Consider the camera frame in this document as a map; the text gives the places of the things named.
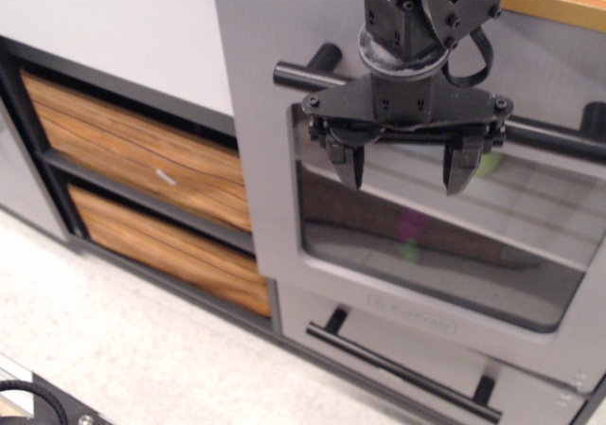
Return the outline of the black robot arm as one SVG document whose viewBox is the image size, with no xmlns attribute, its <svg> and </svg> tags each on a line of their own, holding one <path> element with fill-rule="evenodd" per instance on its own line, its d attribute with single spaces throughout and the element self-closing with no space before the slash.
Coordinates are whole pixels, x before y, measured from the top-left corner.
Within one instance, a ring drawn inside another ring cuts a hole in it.
<svg viewBox="0 0 606 425">
<path fill-rule="evenodd" d="M 304 99 L 310 137 L 352 189 L 361 186 L 367 145 L 440 144 L 443 182 L 455 195 L 482 156 L 504 142 L 513 105 L 480 89 L 488 69 L 455 77 L 449 57 L 470 37 L 485 64 L 492 64 L 483 25 L 499 16 L 501 0 L 364 1 L 359 54 L 367 73 Z"/>
</svg>

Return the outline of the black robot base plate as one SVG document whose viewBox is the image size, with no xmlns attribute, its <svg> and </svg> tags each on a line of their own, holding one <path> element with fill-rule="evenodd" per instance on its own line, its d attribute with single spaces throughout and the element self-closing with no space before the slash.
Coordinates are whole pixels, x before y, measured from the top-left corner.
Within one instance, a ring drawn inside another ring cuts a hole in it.
<svg viewBox="0 0 606 425">
<path fill-rule="evenodd" d="M 116 424 L 32 372 L 1 370 L 2 424 Z"/>
</svg>

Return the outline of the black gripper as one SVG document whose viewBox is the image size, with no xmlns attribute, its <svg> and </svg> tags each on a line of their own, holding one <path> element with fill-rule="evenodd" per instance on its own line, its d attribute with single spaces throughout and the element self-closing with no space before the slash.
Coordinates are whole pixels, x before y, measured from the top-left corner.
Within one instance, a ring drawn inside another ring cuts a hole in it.
<svg viewBox="0 0 606 425">
<path fill-rule="evenodd" d="M 358 190 L 365 147 L 377 142 L 444 146 L 443 183 L 462 192 L 481 157 L 504 138 L 513 103 L 476 88 L 489 73 L 452 77 L 449 51 L 440 44 L 415 58 L 392 52 L 363 29 L 360 56 L 368 72 L 344 85 L 304 98 L 309 134 L 325 149 L 342 184 Z"/>
</svg>

